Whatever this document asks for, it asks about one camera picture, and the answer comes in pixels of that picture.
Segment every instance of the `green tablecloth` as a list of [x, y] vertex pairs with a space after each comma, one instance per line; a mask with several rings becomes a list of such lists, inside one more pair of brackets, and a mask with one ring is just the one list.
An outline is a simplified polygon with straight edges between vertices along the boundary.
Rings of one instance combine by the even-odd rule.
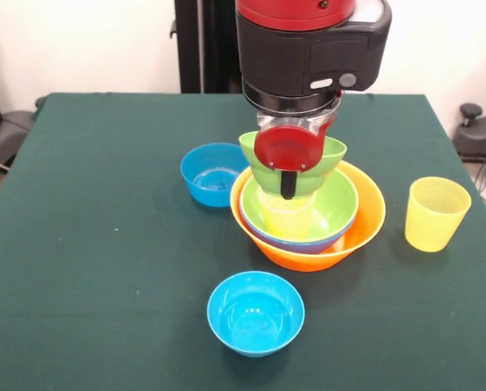
[[[256, 128], [240, 96], [55, 94], [0, 192], [0, 390], [486, 390], [486, 209], [422, 96], [347, 96], [331, 134], [382, 188], [378, 237], [324, 272], [268, 261], [230, 211], [198, 206], [181, 158]], [[446, 251], [404, 240], [409, 184], [473, 206]], [[265, 359], [205, 306], [248, 269], [290, 280], [304, 328]]]

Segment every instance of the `orange bowl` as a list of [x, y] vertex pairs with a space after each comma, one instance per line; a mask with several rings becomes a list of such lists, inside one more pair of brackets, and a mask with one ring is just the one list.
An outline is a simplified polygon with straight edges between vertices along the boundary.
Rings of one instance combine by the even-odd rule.
[[239, 210], [241, 191], [244, 184], [252, 176], [250, 168], [245, 169], [238, 176], [230, 193], [230, 207], [235, 221], [252, 238], [267, 258], [279, 266], [295, 271], [320, 271], [332, 267], [355, 250], [369, 243], [379, 233], [386, 217], [386, 203], [382, 192], [373, 179], [346, 161], [341, 161], [337, 167], [348, 175], [355, 184], [360, 204], [352, 227], [333, 247], [328, 248], [324, 253], [314, 255], [292, 253], [267, 244], [250, 232]]

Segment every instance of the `yellow plastic cup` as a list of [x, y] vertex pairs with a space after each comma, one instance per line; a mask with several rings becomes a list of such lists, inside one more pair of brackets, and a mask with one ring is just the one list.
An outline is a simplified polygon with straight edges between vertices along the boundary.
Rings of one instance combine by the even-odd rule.
[[438, 177], [420, 178], [409, 189], [405, 238], [426, 253], [443, 250], [471, 207], [469, 192]]
[[268, 233], [283, 240], [299, 240], [308, 237], [316, 194], [315, 192], [309, 197], [284, 200], [259, 187], [257, 197], [261, 203], [261, 212]]

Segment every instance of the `white wall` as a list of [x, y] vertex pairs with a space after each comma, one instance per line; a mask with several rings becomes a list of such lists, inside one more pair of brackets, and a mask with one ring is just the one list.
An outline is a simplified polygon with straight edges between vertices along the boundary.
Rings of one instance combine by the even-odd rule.
[[466, 101], [486, 113], [486, 0], [388, 0], [393, 24], [371, 92], [426, 94], [448, 132]]
[[173, 0], [0, 0], [0, 106], [52, 91], [179, 91]]
[[[372, 92], [427, 94], [447, 130], [458, 106], [486, 112], [486, 0], [390, 0]], [[0, 0], [0, 104], [51, 91], [179, 91], [173, 0]]]

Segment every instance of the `blue plastic bowl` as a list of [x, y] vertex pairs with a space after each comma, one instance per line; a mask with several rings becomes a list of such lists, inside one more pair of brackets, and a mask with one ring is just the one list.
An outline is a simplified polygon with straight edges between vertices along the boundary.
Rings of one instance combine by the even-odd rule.
[[264, 357], [282, 349], [304, 324], [304, 302], [285, 279], [263, 271], [232, 275], [214, 289], [208, 324], [230, 349]]
[[341, 230], [336, 235], [331, 236], [330, 238], [320, 240], [318, 242], [308, 242], [308, 243], [294, 243], [294, 242], [287, 242], [285, 240], [279, 240], [274, 238], [273, 236], [268, 235], [267, 233], [259, 230], [256, 226], [254, 226], [250, 220], [244, 214], [243, 208], [239, 206], [239, 210], [241, 211], [241, 216], [243, 216], [244, 222], [246, 222], [248, 228], [259, 239], [267, 244], [270, 244], [276, 248], [281, 248], [282, 250], [290, 251], [292, 253], [299, 253], [299, 254], [320, 254], [326, 251], [329, 247], [335, 244], [344, 234], [348, 231], [349, 228], [355, 222], [353, 219], [343, 230]]
[[235, 179], [249, 166], [239, 145], [213, 143], [188, 152], [181, 174], [192, 197], [215, 208], [230, 206]]

